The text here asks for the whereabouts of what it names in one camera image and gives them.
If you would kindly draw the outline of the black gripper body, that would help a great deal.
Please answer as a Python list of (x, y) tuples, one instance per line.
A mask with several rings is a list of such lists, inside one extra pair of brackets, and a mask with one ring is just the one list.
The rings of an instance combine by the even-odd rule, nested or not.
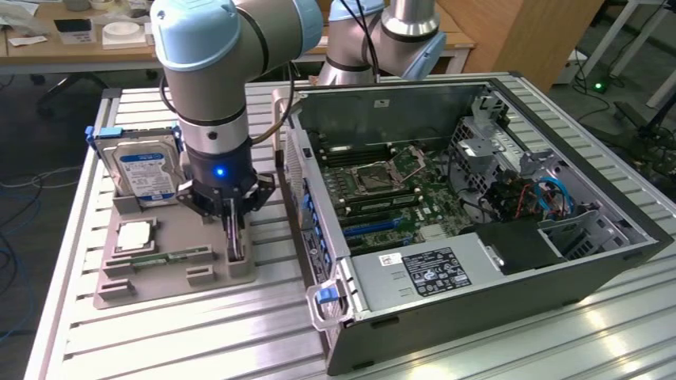
[(240, 201), (258, 182), (252, 165), (252, 139), (232, 151), (208, 154), (186, 148), (191, 166), (191, 178), (199, 193), (208, 197)]

